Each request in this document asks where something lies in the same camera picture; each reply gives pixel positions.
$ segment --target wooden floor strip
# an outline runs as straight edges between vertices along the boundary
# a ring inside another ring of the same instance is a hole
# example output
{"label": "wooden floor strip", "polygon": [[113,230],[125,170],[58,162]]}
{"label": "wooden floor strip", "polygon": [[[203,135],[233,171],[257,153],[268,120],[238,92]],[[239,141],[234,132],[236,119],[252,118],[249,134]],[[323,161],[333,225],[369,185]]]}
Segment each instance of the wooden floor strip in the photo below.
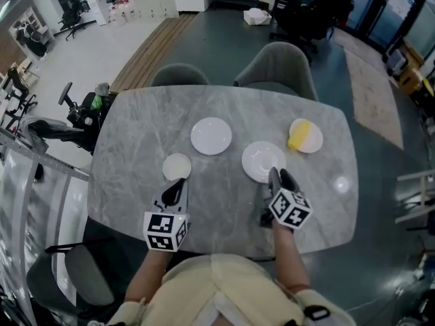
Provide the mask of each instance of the wooden floor strip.
{"label": "wooden floor strip", "polygon": [[164,20],[125,64],[111,85],[111,90],[121,92],[148,85],[163,56],[195,16],[183,14],[179,18]]}
{"label": "wooden floor strip", "polygon": [[133,54],[130,60],[124,65],[121,72],[115,78],[115,81],[111,85],[111,89],[115,92],[120,90],[120,86],[122,82],[126,79],[127,75],[133,70],[136,62],[142,57],[143,53],[149,48],[152,42],[161,34],[164,29],[170,24],[172,21],[176,20],[176,18],[167,18],[160,25],[154,29],[151,35],[141,44],[141,46],[137,49],[137,51]]}

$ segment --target dark green floor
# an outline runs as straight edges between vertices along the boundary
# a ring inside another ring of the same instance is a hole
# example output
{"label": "dark green floor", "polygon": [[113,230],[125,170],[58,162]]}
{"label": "dark green floor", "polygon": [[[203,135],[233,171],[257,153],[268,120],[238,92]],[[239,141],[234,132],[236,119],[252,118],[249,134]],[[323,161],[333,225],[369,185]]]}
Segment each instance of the dark green floor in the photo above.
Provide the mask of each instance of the dark green floor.
{"label": "dark green floor", "polygon": [[[190,63],[212,84],[231,86],[237,74],[269,42],[268,32],[267,26],[248,26],[243,12],[210,10],[196,17],[164,64]],[[360,194],[353,240],[304,255],[304,261],[313,287],[343,309],[350,309],[358,325],[391,325],[420,291],[414,286],[397,303],[393,300],[395,286],[406,272],[416,268],[415,256],[421,250],[416,234],[404,231],[406,225],[415,222],[394,224],[398,199],[415,189],[413,184],[398,188],[396,177],[428,168],[418,111],[408,97],[393,88],[404,135],[402,151],[353,119],[351,83],[341,47],[333,41],[321,42],[311,70],[320,101],[341,109],[349,122]],[[143,249],[137,252],[139,262]],[[130,256],[136,257],[134,250]],[[263,266],[273,274],[272,262]]]}

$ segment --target black and white cube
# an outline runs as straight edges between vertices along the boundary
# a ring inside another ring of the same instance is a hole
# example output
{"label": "black and white cube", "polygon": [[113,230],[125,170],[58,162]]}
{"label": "black and white cube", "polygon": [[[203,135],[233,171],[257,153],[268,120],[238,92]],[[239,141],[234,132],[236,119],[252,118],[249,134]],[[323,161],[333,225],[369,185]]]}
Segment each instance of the black and white cube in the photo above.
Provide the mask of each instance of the black and white cube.
{"label": "black and white cube", "polygon": [[288,189],[281,188],[272,202],[269,210],[281,225],[298,230],[313,213],[310,201]]}
{"label": "black and white cube", "polygon": [[188,233],[188,214],[145,212],[143,235],[149,250],[178,251]]}

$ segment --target round plate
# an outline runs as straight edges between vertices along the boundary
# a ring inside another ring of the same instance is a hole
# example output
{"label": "round plate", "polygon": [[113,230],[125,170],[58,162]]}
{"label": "round plate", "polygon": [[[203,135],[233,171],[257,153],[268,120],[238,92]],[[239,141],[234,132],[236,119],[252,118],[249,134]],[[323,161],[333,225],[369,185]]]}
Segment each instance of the round plate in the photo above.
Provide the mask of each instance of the round plate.
{"label": "round plate", "polygon": [[191,170],[192,165],[189,158],[181,153],[174,153],[163,162],[163,175],[169,181],[187,179]]}
{"label": "round plate", "polygon": [[[289,135],[292,134],[295,127],[302,121],[308,121],[308,120],[304,120],[303,118],[298,118],[293,121],[289,129]],[[305,153],[314,153],[316,151],[319,151],[320,147],[322,147],[322,145],[324,144],[324,135],[321,133],[319,127],[317,127],[312,121],[309,122],[311,123],[310,131],[308,133],[307,138],[302,143],[302,145],[298,148],[298,150]]]}
{"label": "round plate", "polygon": [[242,154],[242,167],[253,180],[268,183],[272,167],[285,169],[285,156],[281,149],[267,141],[256,141],[246,147]]}
{"label": "round plate", "polygon": [[231,144],[230,126],[220,118],[207,117],[196,123],[190,133],[193,147],[212,156],[224,152]]}

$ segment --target forearm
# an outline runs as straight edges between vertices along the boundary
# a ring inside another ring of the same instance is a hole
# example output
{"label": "forearm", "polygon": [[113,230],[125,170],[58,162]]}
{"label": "forearm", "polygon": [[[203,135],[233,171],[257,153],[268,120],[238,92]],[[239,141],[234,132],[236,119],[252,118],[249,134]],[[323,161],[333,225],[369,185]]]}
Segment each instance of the forearm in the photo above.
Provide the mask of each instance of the forearm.
{"label": "forearm", "polygon": [[148,251],[141,267],[128,285],[125,300],[149,302],[162,284],[171,254],[162,251]]}
{"label": "forearm", "polygon": [[293,233],[273,220],[273,238],[275,242],[275,267],[277,280],[291,293],[309,288],[310,279],[300,257]]}

